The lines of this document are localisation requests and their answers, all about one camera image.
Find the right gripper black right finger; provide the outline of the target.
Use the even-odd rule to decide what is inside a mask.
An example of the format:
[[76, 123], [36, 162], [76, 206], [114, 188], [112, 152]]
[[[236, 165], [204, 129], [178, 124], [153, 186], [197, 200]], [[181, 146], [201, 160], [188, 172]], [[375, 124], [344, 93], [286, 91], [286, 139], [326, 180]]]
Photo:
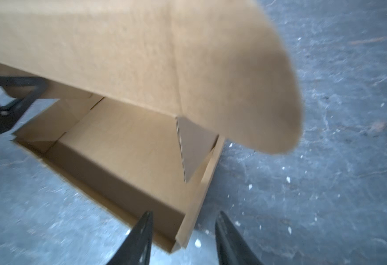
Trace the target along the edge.
[[220, 265], [263, 265], [222, 211], [215, 221], [215, 240]]

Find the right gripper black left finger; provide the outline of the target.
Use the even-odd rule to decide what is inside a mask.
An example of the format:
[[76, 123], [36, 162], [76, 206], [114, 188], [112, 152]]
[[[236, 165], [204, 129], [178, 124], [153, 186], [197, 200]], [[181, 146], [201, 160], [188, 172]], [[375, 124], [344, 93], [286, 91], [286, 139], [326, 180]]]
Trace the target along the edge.
[[153, 244], [153, 212], [138, 220], [107, 265], [148, 265]]

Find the brown cardboard box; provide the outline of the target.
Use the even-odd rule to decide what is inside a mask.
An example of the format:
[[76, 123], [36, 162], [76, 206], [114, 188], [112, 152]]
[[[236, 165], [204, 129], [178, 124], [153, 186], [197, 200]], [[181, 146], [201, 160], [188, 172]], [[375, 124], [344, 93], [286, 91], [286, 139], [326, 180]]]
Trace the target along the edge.
[[257, 1], [0, 1], [0, 75], [55, 103], [14, 142], [154, 242], [188, 245], [224, 139], [293, 149], [302, 101]]

